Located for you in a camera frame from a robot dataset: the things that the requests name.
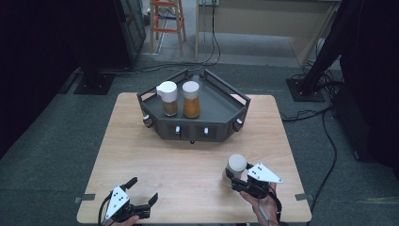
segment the orange ladder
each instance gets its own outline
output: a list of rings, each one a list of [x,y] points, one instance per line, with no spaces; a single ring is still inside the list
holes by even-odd
[[[150,34],[150,46],[151,53],[153,53],[153,33],[156,33],[156,39],[159,39],[159,33],[175,33],[178,36],[179,47],[180,47],[180,56],[183,56],[183,41],[186,40],[185,37],[185,27],[184,27],[184,15],[183,15],[183,7],[182,0],[169,0],[169,1],[159,1],[159,0],[151,0],[150,1],[150,25],[151,25],[151,34]],[[173,8],[175,15],[161,15],[159,14],[159,7],[165,8]],[[159,27],[159,20],[171,20],[176,21],[176,28],[164,28]]]

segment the black curtain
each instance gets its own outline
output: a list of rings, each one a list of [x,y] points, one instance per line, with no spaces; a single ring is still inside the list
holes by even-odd
[[[77,67],[43,1],[0,1],[0,158]]]
[[[345,85],[370,126],[367,149],[399,168],[399,3],[363,0],[340,48]]]

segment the white cup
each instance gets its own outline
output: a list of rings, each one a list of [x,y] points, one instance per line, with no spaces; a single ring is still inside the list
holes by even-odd
[[[167,116],[176,115],[177,107],[177,85],[174,82],[166,81],[156,87],[156,93],[161,96],[164,113]]]
[[[234,175],[235,178],[241,179],[243,171],[246,169],[246,167],[246,158],[239,153],[235,153],[230,156],[226,168]],[[231,186],[231,179],[227,177],[226,170],[223,170],[222,179],[227,186]]]

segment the orange liquid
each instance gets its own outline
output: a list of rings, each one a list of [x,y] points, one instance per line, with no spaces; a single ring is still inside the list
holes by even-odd
[[[174,116],[177,113],[177,100],[174,102],[163,102],[164,103],[164,113],[167,116]]]
[[[184,115],[187,118],[196,118],[200,114],[200,99],[184,98]]]

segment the wooden table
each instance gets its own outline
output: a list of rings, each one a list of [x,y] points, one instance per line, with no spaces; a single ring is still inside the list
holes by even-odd
[[[277,186],[282,221],[311,220],[308,202],[295,198],[304,190],[275,99],[248,97],[246,122],[238,133],[224,142],[190,144],[161,139],[142,122],[136,93],[120,94],[86,189],[95,199],[82,201],[78,221],[96,223],[100,205],[114,185],[137,177],[127,190],[131,203],[146,204],[156,192],[159,195],[151,217],[140,223],[256,222],[249,203],[222,182],[222,171],[233,153],[252,164],[264,163],[283,180]]]

